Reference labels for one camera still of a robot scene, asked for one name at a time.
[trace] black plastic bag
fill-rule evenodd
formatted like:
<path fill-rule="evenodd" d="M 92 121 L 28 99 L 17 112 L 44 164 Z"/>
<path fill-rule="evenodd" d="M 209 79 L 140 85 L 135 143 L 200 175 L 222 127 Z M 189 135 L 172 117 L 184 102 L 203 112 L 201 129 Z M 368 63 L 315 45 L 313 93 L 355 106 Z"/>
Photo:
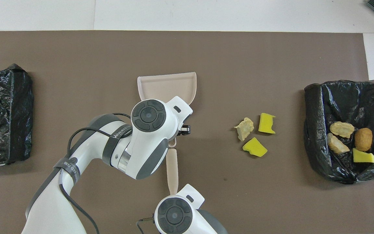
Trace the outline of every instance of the black plastic bag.
<path fill-rule="evenodd" d="M 0 71 L 0 166 L 30 157 L 31 88 L 30 76 L 18 65 Z"/>
<path fill-rule="evenodd" d="M 353 163 L 354 133 L 349 139 L 337 137 L 350 149 L 339 155 L 328 149 L 326 137 L 336 121 L 352 124 L 355 131 L 368 127 L 373 132 L 368 152 L 374 154 L 374 81 L 330 81 L 304 90 L 304 142 L 311 167 L 324 178 L 346 185 L 374 179 L 374 163 Z"/>

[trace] brown table surface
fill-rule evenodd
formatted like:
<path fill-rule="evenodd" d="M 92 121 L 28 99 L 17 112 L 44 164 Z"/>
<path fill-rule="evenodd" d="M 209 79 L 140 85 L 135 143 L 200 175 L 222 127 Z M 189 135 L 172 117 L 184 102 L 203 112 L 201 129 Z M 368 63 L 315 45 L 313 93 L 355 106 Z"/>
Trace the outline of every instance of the brown table surface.
<path fill-rule="evenodd" d="M 34 81 L 33 148 L 28 160 L 0 167 L 0 233 L 21 232 L 28 202 L 76 129 L 99 114 L 131 112 L 138 76 L 191 71 L 197 95 L 192 133 L 178 138 L 180 189 L 200 191 L 202 208 L 229 233 L 374 233 L 374 181 L 326 181 L 303 143 L 305 86 L 368 80 L 362 34 L 0 32 L 0 70 L 12 63 Z M 242 151 L 232 127 L 249 117 L 257 129 L 261 112 L 276 116 L 277 133 L 251 133 L 268 149 L 258 158 Z M 135 181 L 94 160 L 71 196 L 101 233 L 135 234 L 135 222 L 168 195 L 166 182 L 165 165 Z"/>

